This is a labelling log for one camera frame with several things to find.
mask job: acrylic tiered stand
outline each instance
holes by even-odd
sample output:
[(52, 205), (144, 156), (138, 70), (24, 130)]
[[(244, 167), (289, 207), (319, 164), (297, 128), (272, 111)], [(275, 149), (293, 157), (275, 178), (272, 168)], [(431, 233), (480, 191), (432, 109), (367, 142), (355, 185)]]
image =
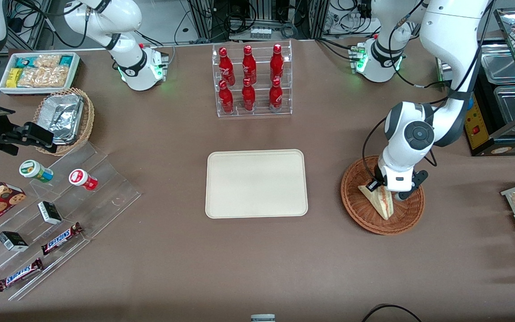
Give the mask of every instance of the acrylic tiered stand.
[[(112, 220), (120, 215), (141, 195), (109, 163), (107, 156), (86, 143), (58, 159), (51, 167), (55, 173), (47, 183), (32, 180), (23, 188), (27, 198), (0, 218), (0, 232), (11, 231), (21, 235), (29, 248), (24, 252), (7, 250), (0, 242), (0, 280), (20, 271), (41, 257), (45, 269), (29, 275), (3, 291), (9, 300), (20, 300), (63, 263), (88, 245)], [(98, 179), (93, 191), (69, 183), (74, 169), (84, 169)], [(53, 202), (63, 221), (51, 225), (43, 221), (37, 204), (42, 200)], [(76, 222), (84, 231), (55, 251), (43, 257), (41, 246), (65, 232)]]
[[(279, 112), (270, 111), (270, 60), (274, 51), (274, 44), (282, 45), (283, 56), (283, 77), (281, 79), (281, 88), (283, 91), (282, 108)], [(253, 42), (252, 53), (257, 65), (257, 82), (253, 85), (256, 91), (256, 107), (254, 111), (248, 112), (244, 108), (244, 101), (241, 96), (241, 90), (244, 87), (244, 72), (241, 62), (244, 59), (243, 43), (224, 43), (214, 45), (212, 48), (212, 69), (214, 77), (214, 91), (216, 93), (216, 107), (218, 117), (236, 117), (236, 116), (276, 116), (280, 114), (291, 114), (293, 111), (292, 100), (292, 53), (290, 41), (278, 42)], [(218, 82), (221, 80), (220, 74), (220, 55), (218, 50), (225, 47), (228, 50), (228, 56), (233, 63), (233, 74), (236, 78), (234, 86), (230, 86), (233, 94), (233, 114), (225, 114), (220, 104), (220, 96), (218, 95), (220, 88)]]

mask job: bottle cap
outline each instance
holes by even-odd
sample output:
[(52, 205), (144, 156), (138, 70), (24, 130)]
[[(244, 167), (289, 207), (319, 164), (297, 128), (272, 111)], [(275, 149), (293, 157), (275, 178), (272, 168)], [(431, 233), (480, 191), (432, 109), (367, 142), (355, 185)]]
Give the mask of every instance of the bottle cap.
[(224, 47), (221, 47), (219, 50), (218, 50), (218, 53), (220, 54), (220, 57), (227, 57), (228, 55), (228, 50), (225, 49)]

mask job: red and white bottle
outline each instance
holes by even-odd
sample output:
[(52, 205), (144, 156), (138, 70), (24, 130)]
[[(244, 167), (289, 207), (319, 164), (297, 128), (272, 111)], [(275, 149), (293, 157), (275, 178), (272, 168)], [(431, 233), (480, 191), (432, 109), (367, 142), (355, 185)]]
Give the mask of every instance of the red and white bottle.
[(220, 74), (223, 80), (225, 80), (228, 86), (233, 86), (236, 83), (236, 78), (233, 75), (233, 64), (231, 59), (228, 57), (228, 51), (224, 47), (218, 50), (220, 54)]
[(255, 84), (258, 81), (258, 70), (250, 45), (244, 46), (244, 60), (241, 62), (241, 65), (244, 68), (244, 78), (249, 78), (251, 84)]
[(281, 81), (278, 77), (272, 81), (273, 86), (270, 89), (270, 110), (274, 113), (278, 113), (282, 109), (282, 96), (283, 91), (280, 87)]
[(274, 55), (270, 61), (270, 78), (274, 81), (276, 77), (282, 79), (283, 76), (283, 56), (282, 56), (282, 45), (276, 43), (274, 45)]
[(248, 112), (252, 112), (256, 107), (256, 91), (253, 89), (251, 79), (246, 77), (244, 79), (244, 88), (241, 90), (241, 95), (244, 98), (244, 108)]
[(220, 92), (218, 95), (220, 96), (220, 104), (222, 105), (222, 109), (225, 114), (233, 113), (233, 96), (232, 92), (228, 88), (228, 84), (225, 80), (220, 80), (218, 83), (220, 86)]

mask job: round wicker basket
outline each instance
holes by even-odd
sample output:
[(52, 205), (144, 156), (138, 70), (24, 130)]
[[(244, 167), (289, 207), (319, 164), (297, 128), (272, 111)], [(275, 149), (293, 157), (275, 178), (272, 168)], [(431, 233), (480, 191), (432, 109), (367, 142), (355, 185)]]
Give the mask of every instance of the round wicker basket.
[[(378, 156), (370, 155), (365, 159), (368, 167), (373, 169)], [(393, 198), (393, 215), (384, 220), (358, 188), (371, 180), (362, 159), (357, 160), (345, 171), (341, 181), (341, 199), (349, 215), (362, 228), (381, 235), (401, 234), (414, 227), (425, 210), (425, 193), (422, 186), (403, 202)]]
[[(56, 96), (56, 95), (66, 95), (66, 94), (78, 94), (84, 99), (84, 106), (83, 106), (83, 114), (80, 117), (80, 125), (77, 133), (77, 141), (71, 145), (58, 145), (57, 146), (57, 152), (56, 153), (50, 153), (48, 151), (45, 151), (41, 148), (36, 148), (37, 151), (45, 154), (50, 155), (56, 155), (58, 157), (61, 157), (71, 151), (72, 149), (75, 149), (76, 147), (85, 144), (87, 140), (90, 137), (90, 133), (93, 130), (93, 122), (94, 122), (94, 107), (93, 102), (90, 101), (89, 97), (86, 93), (84, 93), (82, 90), (78, 88), (69, 88), (60, 90), (59, 92), (53, 93), (50, 96)], [(33, 122), (37, 123), (37, 120), (39, 119), (39, 112), (41, 112), (41, 107), (43, 106), (43, 102), (39, 104), (39, 108), (37, 108), (37, 111), (35, 112), (35, 116), (33, 118)]]

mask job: white robotic arm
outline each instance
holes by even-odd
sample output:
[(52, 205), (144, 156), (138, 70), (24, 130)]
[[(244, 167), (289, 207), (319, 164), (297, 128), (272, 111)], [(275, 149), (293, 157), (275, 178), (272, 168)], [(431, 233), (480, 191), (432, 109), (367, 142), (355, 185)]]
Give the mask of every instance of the white robotic arm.
[(130, 33), (142, 21), (133, 0), (82, 0), (65, 5), (64, 12), (83, 3), (65, 21), (74, 31), (86, 34), (106, 48), (118, 65), (122, 80), (134, 90), (146, 90), (163, 81), (164, 60), (159, 51), (141, 48)]
[[(444, 147), (460, 137), (464, 102), (471, 97), (476, 61), (478, 24), (489, 0), (431, 0), (423, 17), (421, 42), (432, 55), (452, 67), (454, 79), (446, 104), (401, 102), (388, 113), (384, 125), (388, 146), (376, 167), (376, 178), (390, 191), (412, 192), (418, 187), (414, 166), (433, 145)], [(372, 182), (370, 188), (378, 186)], [(406, 199), (408, 194), (398, 194)]]

